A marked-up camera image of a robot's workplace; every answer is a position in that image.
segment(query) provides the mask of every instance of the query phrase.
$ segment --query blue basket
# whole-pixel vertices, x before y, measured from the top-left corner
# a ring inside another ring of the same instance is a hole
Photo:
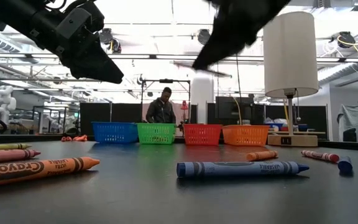
[[[137,141],[137,125],[120,122],[92,122],[94,139],[100,143],[132,143]]]

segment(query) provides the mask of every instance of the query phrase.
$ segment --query lamp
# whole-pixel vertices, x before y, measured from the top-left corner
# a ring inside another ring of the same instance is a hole
[[[318,92],[314,17],[307,12],[277,16],[264,28],[265,94],[288,99],[287,136],[269,136],[275,146],[317,146],[317,136],[293,135],[292,99]]]

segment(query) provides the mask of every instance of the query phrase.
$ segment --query blue crayon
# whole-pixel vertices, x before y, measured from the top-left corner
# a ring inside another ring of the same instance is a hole
[[[180,162],[178,177],[292,175],[308,170],[296,162]]]
[[[351,174],[353,172],[352,161],[349,156],[343,156],[338,162],[338,169],[342,174]]]

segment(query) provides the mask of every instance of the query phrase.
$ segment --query white lamp shade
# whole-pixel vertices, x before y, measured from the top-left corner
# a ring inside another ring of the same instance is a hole
[[[314,17],[307,12],[277,16],[264,27],[265,94],[286,98],[284,89],[295,96],[318,92]]]

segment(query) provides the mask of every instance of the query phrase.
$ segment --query green basket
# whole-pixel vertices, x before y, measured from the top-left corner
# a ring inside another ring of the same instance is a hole
[[[137,124],[141,144],[172,144],[176,126],[174,124]]]

